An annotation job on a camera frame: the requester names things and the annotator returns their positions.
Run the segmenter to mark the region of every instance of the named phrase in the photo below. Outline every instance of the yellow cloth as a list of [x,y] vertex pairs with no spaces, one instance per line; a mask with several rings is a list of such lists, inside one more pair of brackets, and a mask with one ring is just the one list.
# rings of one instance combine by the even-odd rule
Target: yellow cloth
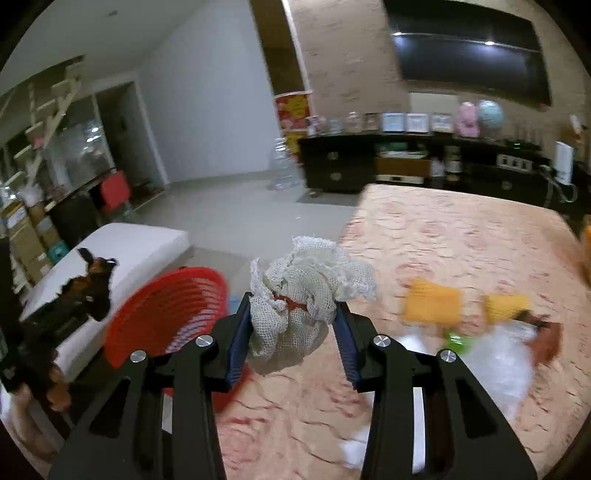
[[530,309],[530,300],[525,295],[486,295],[484,311],[489,323],[504,322],[519,312]]
[[420,278],[413,279],[404,298],[404,319],[409,322],[455,325],[460,322],[462,292]]

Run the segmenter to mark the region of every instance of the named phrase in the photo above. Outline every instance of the light blue balloon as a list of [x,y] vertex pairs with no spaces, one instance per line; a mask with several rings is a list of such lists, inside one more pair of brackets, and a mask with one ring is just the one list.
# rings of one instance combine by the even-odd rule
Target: light blue balloon
[[490,130],[500,130],[505,123],[505,114],[498,103],[483,100],[478,105],[478,120]]

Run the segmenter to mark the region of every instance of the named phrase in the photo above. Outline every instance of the blue object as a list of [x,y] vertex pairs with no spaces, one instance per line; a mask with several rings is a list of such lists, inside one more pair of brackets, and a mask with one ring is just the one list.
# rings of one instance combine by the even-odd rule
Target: blue object
[[478,120],[489,130],[500,130],[505,123],[505,114],[498,103],[483,100],[478,105]]
[[246,293],[239,302],[236,315],[240,320],[232,343],[228,350],[228,370],[226,371],[226,384],[232,388],[241,378],[246,354],[248,353],[248,344],[252,335],[251,324],[251,302],[250,296]]
[[359,351],[355,345],[353,333],[347,324],[345,312],[339,303],[336,306],[333,329],[335,331],[336,343],[339,346],[340,359],[345,370],[345,376],[351,382],[353,388],[357,390],[361,381],[361,374],[358,369]]
[[49,250],[47,251],[47,255],[49,256],[51,262],[55,265],[62,258],[64,258],[69,251],[70,249],[68,248],[66,243],[63,240],[60,240],[58,243],[52,245],[49,248]]

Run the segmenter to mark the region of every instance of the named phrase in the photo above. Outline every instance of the electric cord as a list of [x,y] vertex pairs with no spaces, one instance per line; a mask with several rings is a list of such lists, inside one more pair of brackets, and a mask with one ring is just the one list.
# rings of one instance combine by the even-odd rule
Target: electric cord
[[573,196],[569,200],[562,191],[562,187],[560,186],[560,184],[558,184],[558,182],[556,182],[556,180],[554,180],[550,175],[551,167],[549,167],[548,165],[541,165],[540,168],[541,175],[548,181],[548,190],[546,193],[546,201],[544,202],[544,208],[548,208],[548,206],[550,205],[550,202],[552,201],[552,196],[554,194],[554,188],[556,188],[556,190],[558,191],[558,195],[560,196],[560,203],[574,203],[577,201],[577,198],[579,197],[579,191],[576,185],[573,185],[572,183],[570,184],[570,186],[573,188]]

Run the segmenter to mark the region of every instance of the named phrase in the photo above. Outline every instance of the television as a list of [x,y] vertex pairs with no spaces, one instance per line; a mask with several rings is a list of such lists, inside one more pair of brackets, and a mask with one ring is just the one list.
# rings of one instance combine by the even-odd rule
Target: television
[[452,0],[384,0],[384,5],[405,80],[552,104],[542,48],[529,20]]

